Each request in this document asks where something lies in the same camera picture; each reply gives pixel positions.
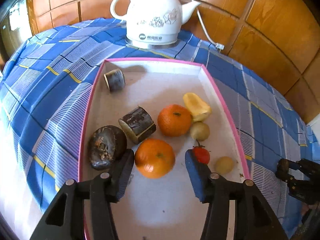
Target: white kettle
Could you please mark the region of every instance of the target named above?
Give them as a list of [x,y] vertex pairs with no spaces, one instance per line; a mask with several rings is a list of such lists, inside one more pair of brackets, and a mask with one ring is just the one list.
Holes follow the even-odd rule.
[[117,2],[113,0],[110,5],[111,15],[127,22],[126,41],[143,49],[174,44],[181,25],[200,4],[197,1],[181,5],[179,0],[130,0],[127,14],[119,16],[115,12]]

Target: blue plaid tablecloth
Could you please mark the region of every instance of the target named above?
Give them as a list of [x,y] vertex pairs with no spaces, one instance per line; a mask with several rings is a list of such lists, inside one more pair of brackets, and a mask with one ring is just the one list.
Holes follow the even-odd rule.
[[[125,22],[98,18],[60,26],[25,41],[0,79],[1,143],[12,149],[44,212],[66,179],[77,179],[82,123],[99,63],[105,58],[160,57],[204,64],[238,130],[251,176],[290,236],[301,202],[274,172],[280,158],[320,160],[320,148],[286,99],[253,71],[190,32],[170,49],[126,45]],[[303,175],[292,171],[299,179]]]

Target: eggplant piece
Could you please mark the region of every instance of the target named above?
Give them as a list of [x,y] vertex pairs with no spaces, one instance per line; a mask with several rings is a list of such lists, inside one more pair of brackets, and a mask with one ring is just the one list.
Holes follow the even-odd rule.
[[103,76],[110,92],[121,90],[125,87],[124,75],[120,69],[111,70]]
[[156,124],[142,107],[138,106],[118,120],[129,139],[139,144],[156,131]]
[[103,170],[110,168],[113,161],[120,159],[127,149],[127,138],[124,132],[107,125],[96,130],[88,144],[89,160],[92,168]]

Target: kettle handle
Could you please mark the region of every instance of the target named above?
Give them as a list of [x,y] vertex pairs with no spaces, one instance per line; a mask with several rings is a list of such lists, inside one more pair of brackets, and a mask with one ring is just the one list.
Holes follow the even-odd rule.
[[125,20],[126,21],[126,18],[127,18],[127,14],[123,15],[123,16],[120,16],[120,15],[117,15],[116,12],[115,12],[115,7],[116,7],[116,3],[118,2],[119,0],[113,0],[111,2],[111,5],[110,5],[110,13],[111,15],[116,18],[116,19],[119,19],[119,20]]

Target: cherry tomato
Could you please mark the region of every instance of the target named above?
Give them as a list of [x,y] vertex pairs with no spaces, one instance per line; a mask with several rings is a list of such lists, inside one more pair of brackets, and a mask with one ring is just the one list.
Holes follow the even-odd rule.
[[208,164],[210,161],[210,153],[204,149],[203,147],[194,147],[192,149],[195,157],[197,158],[198,162]]

